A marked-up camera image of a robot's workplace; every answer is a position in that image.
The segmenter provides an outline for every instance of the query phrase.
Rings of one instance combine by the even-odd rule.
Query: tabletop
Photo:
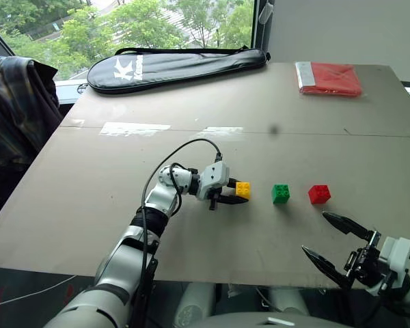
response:
[[[211,212],[184,196],[161,238],[156,279],[334,286],[301,245],[340,268],[364,242],[321,210],[410,238],[410,97],[390,68],[356,69],[359,99],[300,95],[291,64],[138,94],[87,90],[0,213],[0,267],[93,275],[152,168],[181,143],[210,137],[231,177],[251,183],[251,199]],[[194,143],[173,161],[202,170],[214,155]],[[287,204],[272,204],[274,184],[289,185]],[[307,192],[317,184],[332,197],[313,206]]]

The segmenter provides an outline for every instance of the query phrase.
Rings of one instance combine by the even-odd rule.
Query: black bag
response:
[[[125,94],[177,81],[260,68],[269,59],[270,55],[260,49],[123,48],[94,64],[87,80],[102,94]]]

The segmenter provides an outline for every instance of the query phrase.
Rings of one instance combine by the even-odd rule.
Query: toy block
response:
[[[248,200],[251,197],[251,185],[248,182],[237,182],[235,184],[235,196]]]
[[[272,188],[272,201],[274,204],[283,204],[290,198],[287,184],[275,184]]]
[[[316,184],[308,191],[308,197],[310,197],[312,204],[324,204],[331,198],[331,194],[327,185]]]

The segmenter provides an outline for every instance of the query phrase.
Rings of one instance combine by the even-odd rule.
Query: bag strap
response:
[[[240,49],[153,49],[153,48],[121,48],[118,49],[115,54],[119,55],[124,52],[134,51],[136,53],[223,53],[232,55],[233,53],[239,53],[247,50],[246,46]]]

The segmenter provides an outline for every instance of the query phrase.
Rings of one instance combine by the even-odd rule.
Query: window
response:
[[[117,49],[251,45],[254,0],[0,0],[0,36],[16,55],[85,79]]]

